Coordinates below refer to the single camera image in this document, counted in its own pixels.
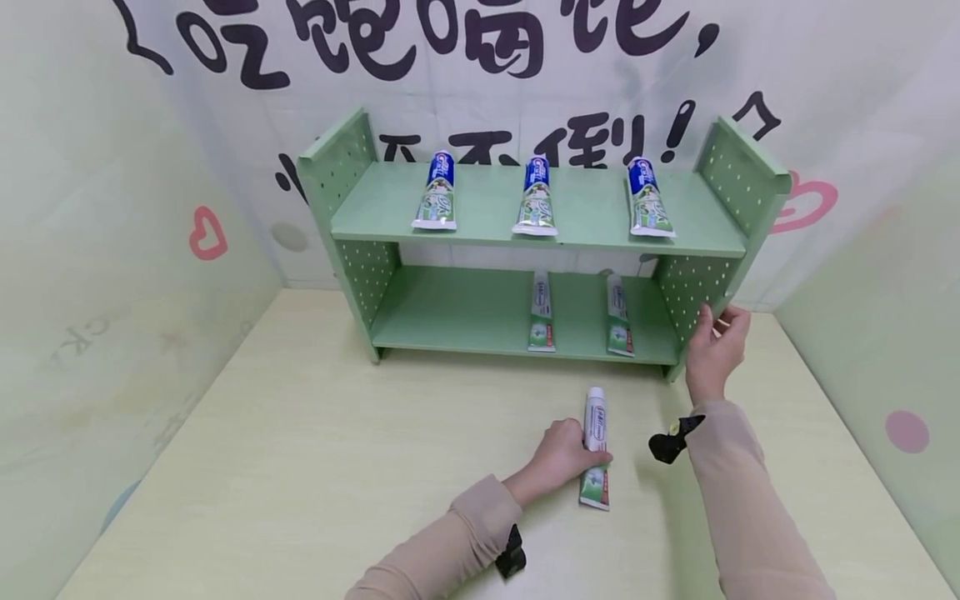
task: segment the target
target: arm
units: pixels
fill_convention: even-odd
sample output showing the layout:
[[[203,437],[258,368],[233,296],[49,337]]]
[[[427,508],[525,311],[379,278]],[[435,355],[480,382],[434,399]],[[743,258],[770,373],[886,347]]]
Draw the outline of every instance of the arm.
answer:
[[[520,512],[507,488],[488,475],[457,496],[445,515],[370,567],[347,600],[442,597],[506,550]]]
[[[507,548],[522,509],[613,456],[583,447],[576,419],[555,420],[533,459],[500,483],[492,475],[449,511],[367,569],[347,600],[433,600],[478,574]]]
[[[743,410],[708,401],[686,436],[707,508],[720,587],[730,600],[821,600],[836,596],[786,512]]]
[[[730,307],[714,321],[703,306],[687,354],[693,414],[706,418],[686,441],[707,509],[720,587],[730,600],[833,600],[774,490],[746,415],[722,399],[727,378],[743,361],[749,329],[750,313]]]

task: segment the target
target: beige sleeve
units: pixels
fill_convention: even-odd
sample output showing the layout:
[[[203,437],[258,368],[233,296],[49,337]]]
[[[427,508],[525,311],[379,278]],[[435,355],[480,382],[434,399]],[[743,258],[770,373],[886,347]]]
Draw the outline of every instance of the beige sleeve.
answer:
[[[835,599],[774,490],[743,410],[720,400],[705,402],[694,414],[707,418],[686,442],[724,595],[728,600]]]
[[[367,569],[347,600],[433,600],[487,568],[520,518],[514,497],[492,475],[463,492],[450,510]]]

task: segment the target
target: pink dot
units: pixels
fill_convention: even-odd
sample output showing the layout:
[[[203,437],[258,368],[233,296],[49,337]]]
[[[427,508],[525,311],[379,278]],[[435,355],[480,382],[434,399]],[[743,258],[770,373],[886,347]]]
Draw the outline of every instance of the pink dot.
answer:
[[[920,454],[930,445],[926,423],[909,411],[894,411],[887,415],[887,438],[907,454]]]

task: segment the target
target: table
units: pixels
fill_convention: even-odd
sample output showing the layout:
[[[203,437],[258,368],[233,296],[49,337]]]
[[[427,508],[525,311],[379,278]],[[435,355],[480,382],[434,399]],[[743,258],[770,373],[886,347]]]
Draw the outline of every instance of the table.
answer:
[[[609,404],[609,513],[575,485],[521,521],[529,565],[458,598],[722,598],[689,461],[647,439],[689,410],[656,368],[392,350],[372,365],[343,296],[284,290],[60,600],[339,598],[487,473],[521,467],[554,419]],[[953,595],[773,316],[728,393],[837,595]]]

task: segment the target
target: exclamation mark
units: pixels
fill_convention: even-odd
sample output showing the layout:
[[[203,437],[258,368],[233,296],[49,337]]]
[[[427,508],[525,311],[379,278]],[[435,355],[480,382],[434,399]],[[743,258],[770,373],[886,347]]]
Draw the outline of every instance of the exclamation mark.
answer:
[[[690,119],[693,117],[693,110],[696,109],[696,107],[697,103],[692,100],[687,100],[677,109],[677,116],[673,118],[673,126],[670,128],[670,134],[666,136],[667,150],[660,155],[660,162],[663,164],[673,162],[673,159],[677,156],[677,153],[675,153],[673,149],[679,146],[680,141],[684,139],[686,126],[690,124]]]

